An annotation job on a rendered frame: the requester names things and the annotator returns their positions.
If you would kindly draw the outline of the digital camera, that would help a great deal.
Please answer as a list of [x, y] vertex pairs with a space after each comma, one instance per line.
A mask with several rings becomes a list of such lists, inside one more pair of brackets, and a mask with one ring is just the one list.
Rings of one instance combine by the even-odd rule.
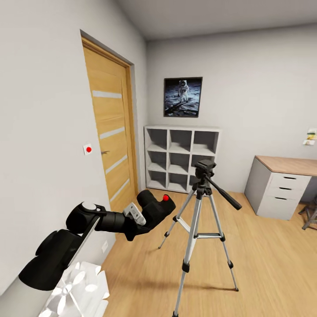
[[151, 230], [165, 220], [165, 218], [176, 209], [174, 201], [168, 194], [165, 194], [163, 196], [163, 201], [159, 202], [148, 189], [139, 193], [137, 201], [142, 207], [142, 215], [146, 219], [146, 224], [142, 227]]

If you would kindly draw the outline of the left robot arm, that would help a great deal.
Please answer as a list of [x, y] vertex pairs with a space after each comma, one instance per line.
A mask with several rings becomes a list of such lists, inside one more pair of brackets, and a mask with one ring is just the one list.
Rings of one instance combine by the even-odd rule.
[[[96, 211], [100, 209], [99, 211]], [[0, 296], [0, 317], [39, 317], [49, 296], [77, 257], [93, 230], [125, 233], [128, 241], [150, 232], [146, 219], [132, 202], [122, 213], [82, 202], [66, 220], [67, 230], [49, 234], [39, 245], [36, 257], [19, 273]]]

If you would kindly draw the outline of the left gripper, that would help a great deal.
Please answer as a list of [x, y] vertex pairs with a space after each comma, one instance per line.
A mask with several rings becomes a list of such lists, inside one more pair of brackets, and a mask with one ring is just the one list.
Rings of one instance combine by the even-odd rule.
[[136, 223], [135, 219], [126, 217], [124, 213], [114, 212], [115, 220], [112, 229], [109, 232], [125, 233], [128, 241], [132, 241], [136, 235], [142, 235], [150, 232], [151, 229], [142, 227]]

